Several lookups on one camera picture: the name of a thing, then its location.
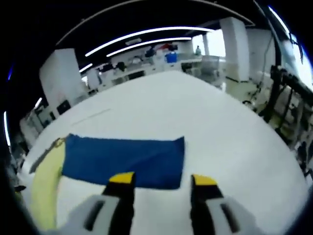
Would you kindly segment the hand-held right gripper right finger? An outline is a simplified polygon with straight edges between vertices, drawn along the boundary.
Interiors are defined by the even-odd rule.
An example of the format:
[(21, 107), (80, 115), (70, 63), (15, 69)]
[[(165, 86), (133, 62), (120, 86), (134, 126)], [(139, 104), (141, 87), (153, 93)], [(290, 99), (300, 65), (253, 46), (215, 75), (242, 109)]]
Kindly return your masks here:
[(225, 197), (208, 176), (191, 176), (190, 219), (195, 235), (261, 235), (254, 216)]

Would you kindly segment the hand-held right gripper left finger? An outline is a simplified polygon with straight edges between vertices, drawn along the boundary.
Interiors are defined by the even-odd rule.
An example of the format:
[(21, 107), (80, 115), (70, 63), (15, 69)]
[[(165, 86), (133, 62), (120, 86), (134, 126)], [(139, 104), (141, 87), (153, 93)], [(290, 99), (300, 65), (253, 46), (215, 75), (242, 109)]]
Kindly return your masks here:
[(100, 195), (75, 208), (60, 235), (129, 235), (134, 217), (135, 173), (112, 176)]

